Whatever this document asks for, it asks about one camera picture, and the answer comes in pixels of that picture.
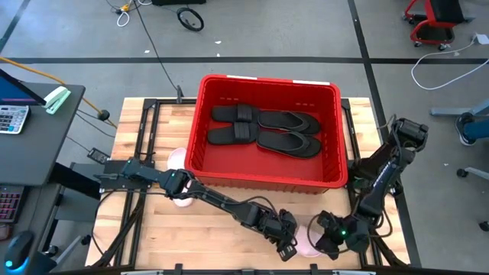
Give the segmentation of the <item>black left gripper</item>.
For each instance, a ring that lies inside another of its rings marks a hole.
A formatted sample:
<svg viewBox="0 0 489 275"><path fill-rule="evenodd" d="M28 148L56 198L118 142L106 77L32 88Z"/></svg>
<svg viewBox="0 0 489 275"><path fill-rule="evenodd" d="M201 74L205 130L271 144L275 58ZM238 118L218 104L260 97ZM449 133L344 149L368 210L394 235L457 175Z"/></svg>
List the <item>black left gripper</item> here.
<svg viewBox="0 0 489 275"><path fill-rule="evenodd" d="M276 252L283 262L296 255L296 227L296 219L285 209L263 217L263 235L271 244L276 245Z"/></svg>

